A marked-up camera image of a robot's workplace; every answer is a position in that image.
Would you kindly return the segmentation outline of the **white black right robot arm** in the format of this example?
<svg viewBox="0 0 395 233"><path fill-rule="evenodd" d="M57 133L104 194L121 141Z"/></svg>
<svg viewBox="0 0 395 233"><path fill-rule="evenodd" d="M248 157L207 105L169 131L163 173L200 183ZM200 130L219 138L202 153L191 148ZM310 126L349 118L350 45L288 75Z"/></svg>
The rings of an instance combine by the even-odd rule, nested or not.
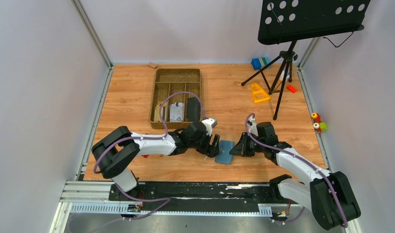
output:
<svg viewBox="0 0 395 233"><path fill-rule="evenodd" d="M243 157L263 153L275 165L291 172L270 180L269 197L274 202L293 200L313 213L325 230L348 223L361 216L361 209L347 176L323 169L300 155L290 144L279 141L271 122L256 123L253 115L232 155Z"/></svg>

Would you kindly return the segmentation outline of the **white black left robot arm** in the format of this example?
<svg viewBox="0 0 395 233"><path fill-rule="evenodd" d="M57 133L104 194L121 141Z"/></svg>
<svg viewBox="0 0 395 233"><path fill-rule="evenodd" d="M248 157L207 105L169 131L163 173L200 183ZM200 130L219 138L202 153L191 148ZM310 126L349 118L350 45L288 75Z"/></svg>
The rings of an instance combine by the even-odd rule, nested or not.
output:
<svg viewBox="0 0 395 233"><path fill-rule="evenodd" d="M138 134L120 126L92 147L96 160L94 173L114 181L127 200L136 200L140 187L133 172L127 169L135 157L150 154L173 156L189 149L210 158L216 157L220 154L220 136L212 133L216 125L216 119L205 118L184 129L157 135Z"/></svg>

